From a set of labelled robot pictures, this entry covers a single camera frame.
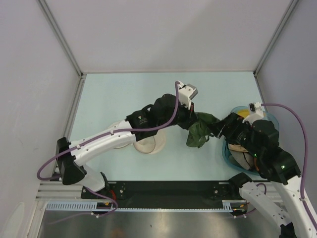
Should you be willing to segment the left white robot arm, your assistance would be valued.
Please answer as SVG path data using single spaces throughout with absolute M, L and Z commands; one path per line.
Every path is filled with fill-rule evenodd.
M 193 96 L 164 94 L 141 110 L 128 115 L 117 125 L 82 140 L 70 142 L 66 137 L 57 141 L 57 165 L 63 185 L 81 184 L 98 198 L 109 194 L 106 176 L 87 166 L 87 162 L 108 150 L 133 144 L 147 138 L 155 139 L 163 128 L 177 125 L 182 129 L 197 121 Z

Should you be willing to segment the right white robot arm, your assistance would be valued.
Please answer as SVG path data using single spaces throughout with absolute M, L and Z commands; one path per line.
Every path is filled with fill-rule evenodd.
M 208 124 L 212 135 L 245 148 L 256 159 L 259 175 L 279 193 L 286 210 L 280 209 L 255 183 L 239 173 L 229 180 L 229 195 L 249 201 L 280 230 L 282 238 L 315 238 L 317 214 L 302 186 L 304 171 L 294 157 L 279 146 L 279 132 L 271 121 L 242 118 L 236 113 Z

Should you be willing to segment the round beige mesh laundry bag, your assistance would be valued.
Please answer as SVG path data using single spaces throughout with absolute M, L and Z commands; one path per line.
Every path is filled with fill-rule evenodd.
M 116 130 L 120 128 L 129 128 L 128 122 L 117 121 L 106 128 L 106 130 Z M 123 149 L 133 145 L 133 147 L 140 153 L 143 154 L 156 154 L 160 152 L 166 145 L 166 134 L 164 130 L 159 130 L 156 135 L 145 138 L 137 142 L 129 142 L 126 144 L 121 144 L 115 149 Z

